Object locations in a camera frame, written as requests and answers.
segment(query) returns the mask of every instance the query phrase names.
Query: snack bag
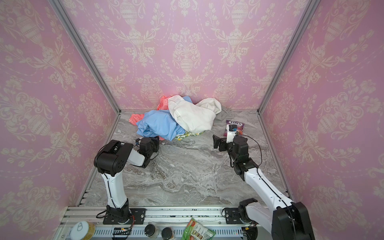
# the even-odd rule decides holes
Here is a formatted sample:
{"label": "snack bag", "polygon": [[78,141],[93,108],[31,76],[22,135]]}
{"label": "snack bag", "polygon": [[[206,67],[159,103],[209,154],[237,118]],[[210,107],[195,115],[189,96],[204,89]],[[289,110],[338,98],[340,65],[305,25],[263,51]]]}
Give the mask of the snack bag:
{"label": "snack bag", "polygon": [[[227,127],[228,124],[235,124],[235,125],[237,125],[236,135],[243,134],[244,124],[242,122],[235,122],[235,121],[227,120],[227,124],[225,125],[225,127]],[[224,132],[224,137],[226,137],[226,136],[227,136],[227,130],[225,130],[225,132]]]}
{"label": "snack bag", "polygon": [[181,240],[210,240],[215,236],[215,232],[204,227],[195,219],[191,218],[183,232]]}

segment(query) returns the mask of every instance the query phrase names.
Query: gray cloth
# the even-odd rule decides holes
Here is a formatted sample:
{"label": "gray cloth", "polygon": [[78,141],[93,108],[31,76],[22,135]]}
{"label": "gray cloth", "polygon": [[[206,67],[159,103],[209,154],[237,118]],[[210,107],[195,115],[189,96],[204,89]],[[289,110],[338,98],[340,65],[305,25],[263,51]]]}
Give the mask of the gray cloth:
{"label": "gray cloth", "polygon": [[232,109],[226,108],[223,105],[221,105],[221,112],[216,114],[215,119],[223,121],[225,119],[230,119],[234,117],[235,117],[235,114],[233,113]]}

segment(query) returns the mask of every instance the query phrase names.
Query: pink wallpaper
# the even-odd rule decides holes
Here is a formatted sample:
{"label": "pink wallpaper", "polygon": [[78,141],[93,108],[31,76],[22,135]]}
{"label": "pink wallpaper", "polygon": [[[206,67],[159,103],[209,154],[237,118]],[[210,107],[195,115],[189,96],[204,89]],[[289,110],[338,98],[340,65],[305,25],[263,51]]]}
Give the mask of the pink wallpaper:
{"label": "pink wallpaper", "polygon": [[61,0],[121,109],[256,109],[308,0]]}
{"label": "pink wallpaper", "polygon": [[115,113],[47,1],[0,1],[0,232],[51,239]]}
{"label": "pink wallpaper", "polygon": [[383,1],[322,0],[264,112],[316,239],[384,239]]}

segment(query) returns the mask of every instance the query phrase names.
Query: gray marble floor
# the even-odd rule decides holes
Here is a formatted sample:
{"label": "gray marble floor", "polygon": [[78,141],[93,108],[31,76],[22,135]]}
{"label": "gray marble floor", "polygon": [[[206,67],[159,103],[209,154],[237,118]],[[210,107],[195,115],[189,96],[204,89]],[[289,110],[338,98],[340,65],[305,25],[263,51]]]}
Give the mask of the gray marble floor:
{"label": "gray marble floor", "polygon": [[[113,139],[134,143],[139,135],[137,126],[128,122],[133,112],[124,112],[117,125]],[[268,179],[279,189],[283,184],[272,159],[261,125],[255,110],[236,110],[235,121],[245,123],[243,133],[259,142],[263,164],[261,169]],[[212,130],[199,136],[183,140],[164,140],[160,144],[159,155],[147,168],[127,164],[123,170],[124,190],[129,204],[148,205],[218,205],[238,204],[254,197],[261,198],[237,176],[229,165],[227,152],[213,149],[212,134],[223,136],[225,121],[215,120]],[[260,163],[257,144],[248,140],[250,157]],[[107,194],[103,179],[97,174],[85,206],[105,206]]]}

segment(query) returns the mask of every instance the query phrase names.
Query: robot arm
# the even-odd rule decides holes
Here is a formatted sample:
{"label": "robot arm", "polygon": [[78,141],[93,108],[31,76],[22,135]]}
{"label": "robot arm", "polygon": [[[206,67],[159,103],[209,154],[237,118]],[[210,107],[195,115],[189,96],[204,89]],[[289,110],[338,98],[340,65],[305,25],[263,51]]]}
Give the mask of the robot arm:
{"label": "robot arm", "polygon": [[131,213],[129,202],[124,192],[121,171],[127,161],[135,166],[147,167],[152,153],[159,150],[159,137],[145,137],[140,141],[138,151],[131,143],[111,140],[96,155],[94,166],[101,173],[107,189],[108,205],[106,216],[120,224],[129,221]]}
{"label": "robot arm", "polygon": [[233,136],[234,126],[227,126],[227,138],[213,135],[214,148],[227,151],[233,160],[235,173],[250,185],[268,209],[256,199],[240,202],[239,213],[244,222],[251,220],[259,223],[271,233],[274,240],[304,239],[314,240],[308,210],[301,203],[294,203],[283,195],[264,175],[259,166],[249,157],[247,139]]}

